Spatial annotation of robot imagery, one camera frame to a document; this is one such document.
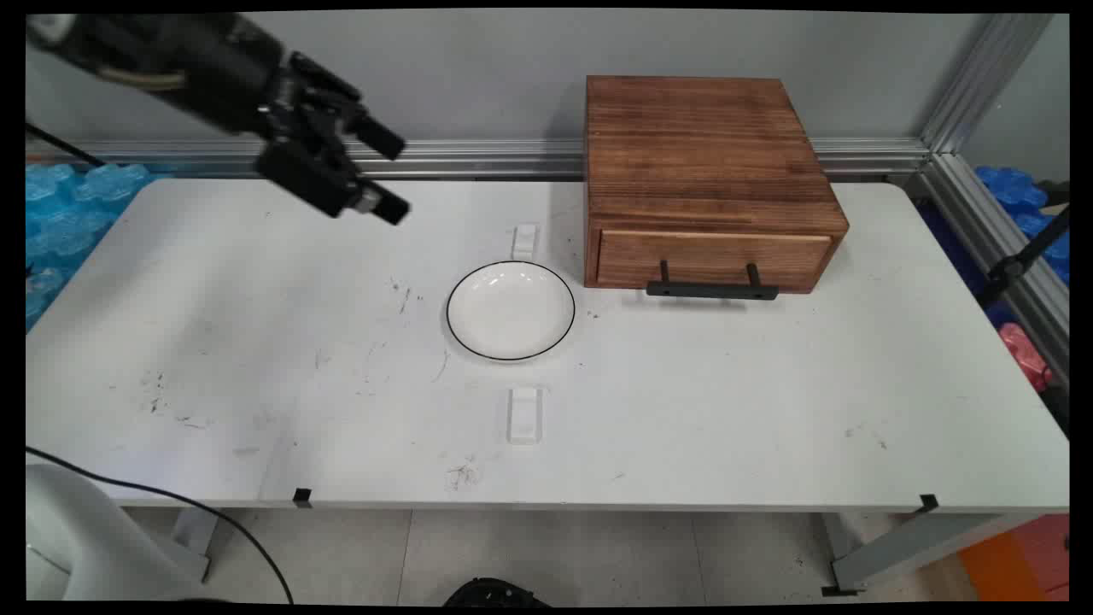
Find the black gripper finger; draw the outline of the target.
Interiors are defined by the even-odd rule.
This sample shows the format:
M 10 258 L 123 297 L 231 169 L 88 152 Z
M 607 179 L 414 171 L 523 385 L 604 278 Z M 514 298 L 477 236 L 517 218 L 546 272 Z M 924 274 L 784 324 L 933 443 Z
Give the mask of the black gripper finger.
M 296 141 L 270 141 L 256 159 L 256 172 L 331 218 L 348 209 L 397 226 L 411 210 L 406 198 L 359 175 L 344 151 L 315 153 Z
M 398 159 L 406 140 L 372 116 L 359 88 L 301 52 L 278 66 L 278 150 L 301 159 L 348 162 L 344 137 L 383 159 Z

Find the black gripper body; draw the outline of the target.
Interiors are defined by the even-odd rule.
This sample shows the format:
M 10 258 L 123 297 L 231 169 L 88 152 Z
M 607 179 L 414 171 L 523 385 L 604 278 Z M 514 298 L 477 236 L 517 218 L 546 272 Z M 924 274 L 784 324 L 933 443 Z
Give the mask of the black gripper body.
M 285 47 L 240 13 L 32 13 L 32 46 L 231 135 L 286 139 Z

